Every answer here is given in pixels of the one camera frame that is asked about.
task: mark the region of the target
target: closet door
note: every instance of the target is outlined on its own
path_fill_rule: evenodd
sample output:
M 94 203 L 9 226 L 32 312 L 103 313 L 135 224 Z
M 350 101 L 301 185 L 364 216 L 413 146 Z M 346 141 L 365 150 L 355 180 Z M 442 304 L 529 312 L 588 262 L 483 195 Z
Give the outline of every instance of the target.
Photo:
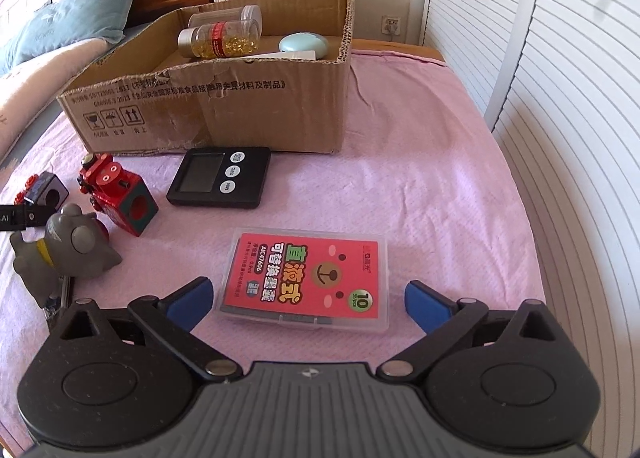
M 441 51 L 481 114 L 507 49 L 519 0 L 427 0 L 423 45 Z
M 639 33 L 640 0 L 536 0 L 494 130 L 546 300 L 600 384 L 587 444 L 607 458 L 640 446 Z

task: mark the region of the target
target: wall outlet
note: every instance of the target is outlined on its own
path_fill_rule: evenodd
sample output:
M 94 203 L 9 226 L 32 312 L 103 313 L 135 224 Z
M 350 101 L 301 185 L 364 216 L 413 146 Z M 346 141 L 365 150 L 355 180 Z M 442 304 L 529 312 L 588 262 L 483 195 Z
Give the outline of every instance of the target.
M 383 34 L 400 35 L 400 16 L 382 16 Z

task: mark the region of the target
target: red label card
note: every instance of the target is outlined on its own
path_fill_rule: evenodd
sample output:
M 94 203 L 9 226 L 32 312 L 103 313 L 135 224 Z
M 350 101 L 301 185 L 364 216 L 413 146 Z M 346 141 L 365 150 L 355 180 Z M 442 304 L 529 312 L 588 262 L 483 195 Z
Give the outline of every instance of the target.
M 224 305 L 333 318 L 378 317 L 378 242 L 244 233 Z

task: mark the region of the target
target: pink bed sheet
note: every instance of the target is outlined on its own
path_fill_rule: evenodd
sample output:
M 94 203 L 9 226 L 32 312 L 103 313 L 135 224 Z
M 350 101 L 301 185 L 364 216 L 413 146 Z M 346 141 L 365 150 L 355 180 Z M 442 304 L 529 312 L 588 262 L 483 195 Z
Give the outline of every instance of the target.
M 543 299 L 532 233 L 509 168 L 446 65 L 391 52 L 355 53 L 347 109 L 342 152 L 275 154 L 262 204 L 252 211 L 171 206 L 165 194 L 181 157 L 124 159 L 127 169 L 145 178 L 159 213 L 140 238 L 103 218 L 124 261 L 99 279 L 78 283 L 76 296 L 114 308 L 143 294 L 162 297 L 199 275 L 219 287 L 233 230 L 263 226 L 385 235 L 390 328 L 382 335 L 308 331 L 207 315 L 194 334 L 245 368 L 263 359 L 378 366 L 422 335 L 403 306 L 411 279 L 492 308 Z M 83 155 L 62 115 L 15 170 L 1 202 L 10 203 L 32 173 L 48 170 L 65 182 L 69 200 L 89 211 L 76 184 Z M 0 434 L 19 453 L 30 438 L 15 392 L 47 328 L 12 261 L 8 234 L 2 233 Z

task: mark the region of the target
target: green circle label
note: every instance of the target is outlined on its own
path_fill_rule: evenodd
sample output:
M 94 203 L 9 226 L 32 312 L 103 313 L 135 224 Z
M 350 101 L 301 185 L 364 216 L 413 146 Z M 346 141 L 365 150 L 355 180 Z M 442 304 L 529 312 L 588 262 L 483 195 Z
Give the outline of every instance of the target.
M 373 305 L 373 296 L 363 289 L 351 292 L 349 295 L 349 307 L 354 312 L 366 312 Z

